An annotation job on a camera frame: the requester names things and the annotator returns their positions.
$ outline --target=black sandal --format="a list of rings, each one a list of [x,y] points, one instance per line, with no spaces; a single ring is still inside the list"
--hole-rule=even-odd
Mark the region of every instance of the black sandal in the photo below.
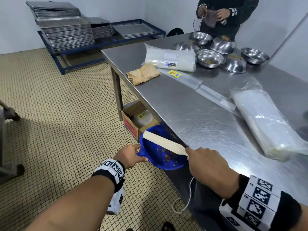
[[[161,231],[175,231],[175,227],[170,222],[166,221],[163,224]]]

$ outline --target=table leg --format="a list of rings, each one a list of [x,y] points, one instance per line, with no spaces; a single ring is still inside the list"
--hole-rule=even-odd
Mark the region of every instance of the table leg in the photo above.
[[[116,99],[116,105],[118,108],[119,119],[120,121],[123,121],[122,114],[121,114],[121,110],[123,109],[123,101],[122,101],[120,77],[114,71],[113,68],[111,68],[111,73],[112,73],[113,87],[115,90],[115,97],[116,97],[115,99]]]

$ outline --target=upside-down metal bowl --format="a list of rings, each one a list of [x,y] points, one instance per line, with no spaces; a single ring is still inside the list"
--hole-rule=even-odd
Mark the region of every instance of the upside-down metal bowl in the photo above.
[[[261,52],[260,50],[252,48],[242,48],[241,51],[241,56],[245,59],[245,61],[251,64],[261,65],[270,59],[267,54]]]
[[[184,50],[184,51],[195,50],[197,51],[200,49],[200,46],[196,42],[189,40],[189,41],[177,42],[176,44],[174,44],[173,48],[175,50]]]
[[[213,37],[204,32],[191,32],[189,38],[199,45],[206,45],[213,39]]]
[[[227,36],[219,36],[213,39],[210,49],[220,54],[230,54],[236,49],[236,42]]]
[[[240,55],[229,54],[226,57],[226,63],[221,68],[232,73],[245,73],[246,65],[246,61]]]
[[[221,54],[209,49],[198,50],[196,58],[201,66],[207,68],[216,68],[226,62],[226,59]]]

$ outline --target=open cardboard box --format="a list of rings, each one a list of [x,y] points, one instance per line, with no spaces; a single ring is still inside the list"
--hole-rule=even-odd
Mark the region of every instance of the open cardboard box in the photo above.
[[[141,101],[138,101],[134,104],[132,104],[131,106],[121,110],[122,116],[123,116],[123,122],[124,125],[126,126],[126,128],[132,133],[132,135],[136,138],[136,140],[139,142],[140,136],[142,135],[142,133],[152,127],[152,126],[156,126],[159,125],[159,122],[154,119],[151,122],[149,122],[148,124],[146,124],[145,126],[143,126],[142,128],[138,128],[133,122],[132,122],[132,117],[133,115],[140,113],[144,110],[146,110],[147,108],[143,105],[143,103]]]

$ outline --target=beige floor tile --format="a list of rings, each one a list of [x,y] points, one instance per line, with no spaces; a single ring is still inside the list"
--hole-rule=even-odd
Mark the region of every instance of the beige floor tile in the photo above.
[[[123,102],[136,100],[121,85]],[[104,159],[136,143],[118,119],[106,63],[61,75],[46,49],[0,55],[0,99],[22,117],[6,124],[6,161],[26,169],[0,186],[0,231],[25,229]],[[151,163],[129,169],[125,178],[121,212],[106,215],[101,230],[160,230],[164,221],[199,230],[189,213],[172,212],[177,195]]]

